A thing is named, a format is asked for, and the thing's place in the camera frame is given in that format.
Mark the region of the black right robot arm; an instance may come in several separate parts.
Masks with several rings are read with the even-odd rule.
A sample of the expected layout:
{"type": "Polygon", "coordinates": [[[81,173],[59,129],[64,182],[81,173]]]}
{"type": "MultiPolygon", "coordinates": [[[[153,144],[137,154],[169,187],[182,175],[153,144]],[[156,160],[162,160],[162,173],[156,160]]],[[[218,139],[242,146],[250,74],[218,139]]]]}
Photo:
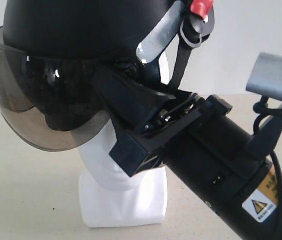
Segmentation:
{"type": "Polygon", "coordinates": [[[110,157],[128,176],[166,165],[241,239],[282,240],[282,104],[261,93],[249,134],[214,94],[143,85],[106,65],[91,85],[117,131],[110,157]]]}

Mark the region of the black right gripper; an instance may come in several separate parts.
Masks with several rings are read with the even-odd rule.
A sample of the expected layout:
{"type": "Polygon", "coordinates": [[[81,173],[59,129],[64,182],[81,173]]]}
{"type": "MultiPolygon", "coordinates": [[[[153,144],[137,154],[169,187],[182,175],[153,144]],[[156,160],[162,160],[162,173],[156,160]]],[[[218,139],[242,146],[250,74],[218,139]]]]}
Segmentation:
{"type": "Polygon", "coordinates": [[[190,93],[165,109],[176,100],[174,95],[145,87],[109,67],[98,67],[91,84],[115,130],[122,133],[109,155],[129,177],[161,167],[171,141],[194,122],[213,114],[225,116],[233,108],[215,94],[203,98],[190,93]]]}

